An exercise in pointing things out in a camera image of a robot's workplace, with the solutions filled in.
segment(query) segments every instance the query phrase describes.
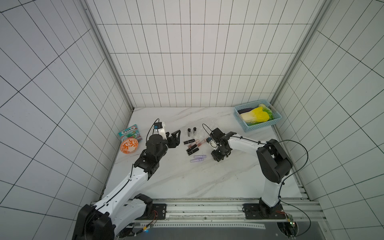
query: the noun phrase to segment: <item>red wire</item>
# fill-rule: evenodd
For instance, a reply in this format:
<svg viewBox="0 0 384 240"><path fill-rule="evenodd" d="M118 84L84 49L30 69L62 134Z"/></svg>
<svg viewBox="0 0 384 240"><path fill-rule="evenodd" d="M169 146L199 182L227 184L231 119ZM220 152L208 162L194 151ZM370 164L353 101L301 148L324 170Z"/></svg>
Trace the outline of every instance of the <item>red wire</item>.
<svg viewBox="0 0 384 240"><path fill-rule="evenodd" d="M157 213L157 211L156 210L153 210L154 212L155 212L155 217L156 217L156 221L155 221L155 223L157 222L157 219L158 219L158 217L159 217L159 214Z"/></svg>

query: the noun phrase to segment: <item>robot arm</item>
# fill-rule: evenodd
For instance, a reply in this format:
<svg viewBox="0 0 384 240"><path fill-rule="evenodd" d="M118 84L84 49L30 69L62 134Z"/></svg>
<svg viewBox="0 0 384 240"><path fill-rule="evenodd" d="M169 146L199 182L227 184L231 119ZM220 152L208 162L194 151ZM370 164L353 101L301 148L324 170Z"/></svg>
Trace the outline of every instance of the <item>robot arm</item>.
<svg viewBox="0 0 384 240"><path fill-rule="evenodd" d="M211 155L218 162L224 157L228 157L233 149L247 152L253 156L257 155L266 178L259 202L260 215L267 218L280 204L280 187L292 168L292 161L278 141L274 139L262 144L260 141L234 136L235 134L235 132L224 134L219 128L214 129L210 136L216 142L217 149L213 150Z"/></svg>
<svg viewBox="0 0 384 240"><path fill-rule="evenodd" d="M138 217L149 217L152 213L152 199L139 194L129 205L125 203L159 168L161 158L168 148L180 144L180 130L169 136L165 124L154 124L158 134L149 137L147 149L143 150L133 164L131 172L103 199L92 207L86 204L77 217L72 240L109 240Z"/></svg>

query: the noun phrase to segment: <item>lip gloss tube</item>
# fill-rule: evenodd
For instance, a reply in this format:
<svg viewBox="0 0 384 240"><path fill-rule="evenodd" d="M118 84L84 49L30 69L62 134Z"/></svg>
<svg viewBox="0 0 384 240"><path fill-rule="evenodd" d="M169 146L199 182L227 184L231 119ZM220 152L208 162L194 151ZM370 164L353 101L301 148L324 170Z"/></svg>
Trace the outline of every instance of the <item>lip gloss tube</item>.
<svg viewBox="0 0 384 240"><path fill-rule="evenodd" d="M197 144L197 143L199 143L199 142L200 142L200 140L197 139L195 142L193 142L193 143L191 143L190 145L188 145L188 148L191 148L193 145L195 145L195 144Z"/></svg>
<svg viewBox="0 0 384 240"><path fill-rule="evenodd" d="M191 159L190 162L201 162L203 160L204 158L194 158L194 159Z"/></svg>
<svg viewBox="0 0 384 240"><path fill-rule="evenodd" d="M207 157L207 155L195 155L195 156L193 156L194 158L206 158Z"/></svg>

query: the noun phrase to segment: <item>purple tube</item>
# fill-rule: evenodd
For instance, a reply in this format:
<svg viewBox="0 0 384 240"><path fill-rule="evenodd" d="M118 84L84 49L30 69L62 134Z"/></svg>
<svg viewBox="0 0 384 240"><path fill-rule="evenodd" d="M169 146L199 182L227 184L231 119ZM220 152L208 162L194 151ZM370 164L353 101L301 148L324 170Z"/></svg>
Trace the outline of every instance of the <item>purple tube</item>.
<svg viewBox="0 0 384 240"><path fill-rule="evenodd" d="M205 158L207 157L207 155L195 155L193 156L193 158Z"/></svg>
<svg viewBox="0 0 384 240"><path fill-rule="evenodd" d="M194 159L191 159L190 162L201 162L203 160L204 158L194 158Z"/></svg>

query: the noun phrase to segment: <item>tabletop surface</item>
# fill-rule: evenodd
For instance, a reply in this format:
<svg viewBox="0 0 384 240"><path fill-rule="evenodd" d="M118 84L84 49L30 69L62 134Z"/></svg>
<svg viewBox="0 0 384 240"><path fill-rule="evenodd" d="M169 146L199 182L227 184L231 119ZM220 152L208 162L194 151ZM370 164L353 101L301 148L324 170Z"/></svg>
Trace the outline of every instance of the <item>tabletop surface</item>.
<svg viewBox="0 0 384 240"><path fill-rule="evenodd" d="M233 107L135 108L128 126L137 124L143 140L139 142L135 152L118 153L104 195L112 191L129 174L132 164L146 148L145 137L157 118L165 122L166 132L181 130L180 145L167 151L155 174L139 188L137 194L142 193L153 199L261 197L265 177L257 156L232 150L228 158L216 162L210 154L213 148L209 143L204 143L193 155L205 154L207 158L202 162L191 163L193 155L188 156L188 145L183 145L184 141L192 138L187 136L187 128L197 128L196 139L208 137L202 128L203 123L212 130L218 127L224 133L232 131L262 142L277 139L270 126L244 132L233 115ZM293 177L285 181L281 196L301 197Z"/></svg>

